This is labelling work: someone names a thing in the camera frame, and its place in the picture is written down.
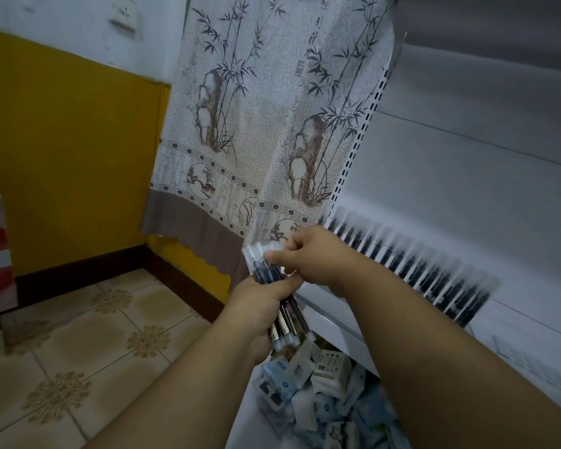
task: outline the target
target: circular motif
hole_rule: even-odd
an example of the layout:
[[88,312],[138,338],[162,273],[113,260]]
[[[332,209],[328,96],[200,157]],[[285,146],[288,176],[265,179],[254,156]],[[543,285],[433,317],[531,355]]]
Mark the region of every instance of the circular motif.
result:
[[302,225],[293,219],[279,220],[270,230],[270,239],[272,241],[280,241],[282,239],[286,241],[293,232],[296,232],[301,227]]
[[187,172],[187,183],[191,191],[202,200],[208,200],[216,192],[214,172],[206,164],[199,163],[191,167]]
[[239,206],[239,225],[241,228],[244,230],[249,228],[257,209],[258,199],[255,197],[246,198],[243,203],[241,203],[241,206]]

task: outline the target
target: pen package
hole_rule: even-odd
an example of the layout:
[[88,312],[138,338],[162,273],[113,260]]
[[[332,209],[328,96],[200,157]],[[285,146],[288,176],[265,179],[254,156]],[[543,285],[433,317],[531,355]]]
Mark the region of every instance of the pen package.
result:
[[[243,255],[245,256],[249,272],[253,274],[258,284],[271,284],[272,282],[284,279],[278,266],[271,266],[264,260],[264,252],[279,249],[282,249],[282,245],[280,242],[274,241],[269,244],[257,242],[254,245],[243,248]],[[301,326],[306,337],[314,342],[316,336],[307,324],[305,317],[303,317],[295,297],[291,294],[281,301],[280,304],[279,314],[268,331],[273,349],[280,351],[287,345],[298,347],[301,343],[291,314],[295,317],[299,326]]]

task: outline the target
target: electrical outlet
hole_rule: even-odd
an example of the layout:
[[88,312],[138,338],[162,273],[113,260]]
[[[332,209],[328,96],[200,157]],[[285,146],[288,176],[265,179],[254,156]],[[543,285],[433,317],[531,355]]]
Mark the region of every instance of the electrical outlet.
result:
[[137,3],[133,0],[114,0],[110,22],[135,32],[139,22]]

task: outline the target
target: white wall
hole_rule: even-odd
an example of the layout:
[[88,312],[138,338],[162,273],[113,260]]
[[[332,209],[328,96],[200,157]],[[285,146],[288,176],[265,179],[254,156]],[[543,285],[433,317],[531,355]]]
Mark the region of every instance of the white wall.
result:
[[0,30],[170,83],[187,0],[133,0],[135,34],[109,22],[113,1],[0,0]]

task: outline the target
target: curtain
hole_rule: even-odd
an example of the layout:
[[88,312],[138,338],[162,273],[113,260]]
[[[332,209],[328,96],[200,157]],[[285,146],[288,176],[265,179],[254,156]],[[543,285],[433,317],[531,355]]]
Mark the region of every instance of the curtain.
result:
[[387,0],[192,0],[144,233],[244,277],[315,222],[393,45]]

